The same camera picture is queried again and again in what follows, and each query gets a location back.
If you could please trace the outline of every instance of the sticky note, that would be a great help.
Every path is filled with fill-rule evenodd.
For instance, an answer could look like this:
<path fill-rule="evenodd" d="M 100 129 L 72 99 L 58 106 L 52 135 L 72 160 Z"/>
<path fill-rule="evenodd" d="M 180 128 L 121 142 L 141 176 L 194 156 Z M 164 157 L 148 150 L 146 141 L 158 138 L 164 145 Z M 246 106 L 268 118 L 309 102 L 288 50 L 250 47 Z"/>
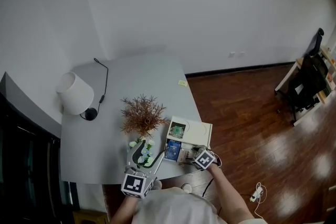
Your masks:
<path fill-rule="evenodd" d="M 188 86 L 188 82 L 183 81 L 183 80 L 180 80 L 180 81 L 179 81 L 179 85 L 184 86 L 184 87 L 187 87 L 187 86 Z"/>

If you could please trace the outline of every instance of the lamp shade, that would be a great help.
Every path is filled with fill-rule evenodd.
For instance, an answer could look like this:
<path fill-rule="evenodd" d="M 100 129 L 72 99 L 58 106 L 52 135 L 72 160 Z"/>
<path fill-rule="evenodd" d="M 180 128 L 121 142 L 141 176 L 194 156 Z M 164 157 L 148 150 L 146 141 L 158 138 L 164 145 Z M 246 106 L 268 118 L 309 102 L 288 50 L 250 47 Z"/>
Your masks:
<path fill-rule="evenodd" d="M 72 115 L 83 113 L 90 107 L 94 97 L 93 88 L 73 72 L 62 76 L 56 92 L 65 111 Z"/>

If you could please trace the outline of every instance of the dried plant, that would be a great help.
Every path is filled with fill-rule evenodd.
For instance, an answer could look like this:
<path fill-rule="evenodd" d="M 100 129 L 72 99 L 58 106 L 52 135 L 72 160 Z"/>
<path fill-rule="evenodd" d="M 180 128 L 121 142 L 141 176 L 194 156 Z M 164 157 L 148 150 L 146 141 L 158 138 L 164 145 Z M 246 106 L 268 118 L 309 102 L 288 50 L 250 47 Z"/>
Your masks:
<path fill-rule="evenodd" d="M 163 104 L 156 103 L 155 100 L 156 98 L 152 96 L 147 98 L 144 95 L 133 100 L 122 99 L 121 101 L 127 107 L 121 110 L 123 117 L 126 118 L 121 130 L 125 133 L 137 131 L 143 137 L 151 137 L 150 130 L 157 130 L 160 124 L 167 123 L 166 119 L 161 118 L 161 114 L 166 108 Z"/>

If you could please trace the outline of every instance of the blue book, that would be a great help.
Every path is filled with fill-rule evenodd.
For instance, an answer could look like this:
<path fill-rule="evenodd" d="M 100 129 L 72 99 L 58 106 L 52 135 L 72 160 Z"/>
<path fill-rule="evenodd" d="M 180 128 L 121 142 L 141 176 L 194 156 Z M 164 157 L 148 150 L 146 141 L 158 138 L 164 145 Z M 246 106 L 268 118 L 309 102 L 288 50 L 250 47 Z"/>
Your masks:
<path fill-rule="evenodd" d="M 180 153 L 180 149 L 181 142 L 168 139 L 165 159 L 176 162 L 179 156 L 178 154 Z"/>

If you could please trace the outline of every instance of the chair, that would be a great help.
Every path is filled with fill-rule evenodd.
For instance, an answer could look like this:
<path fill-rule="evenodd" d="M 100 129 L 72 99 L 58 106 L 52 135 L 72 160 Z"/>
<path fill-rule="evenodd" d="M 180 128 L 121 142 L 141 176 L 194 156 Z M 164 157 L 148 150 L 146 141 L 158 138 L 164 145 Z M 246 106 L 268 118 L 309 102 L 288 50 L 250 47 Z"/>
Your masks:
<path fill-rule="evenodd" d="M 319 99 L 314 99 L 314 96 L 327 87 L 325 82 L 327 74 L 328 68 L 321 56 L 306 55 L 299 73 L 289 81 L 287 93 L 278 91 L 292 108 L 294 117 L 292 123 L 296 121 L 296 112 L 302 112 L 304 108 L 310 109 L 319 103 Z"/>
<path fill-rule="evenodd" d="M 319 53 L 321 42 L 322 42 L 322 36 L 324 36 L 324 31 L 322 28 L 319 28 L 319 30 L 316 33 L 316 43 L 314 48 L 309 52 L 310 56 L 315 56 Z"/>

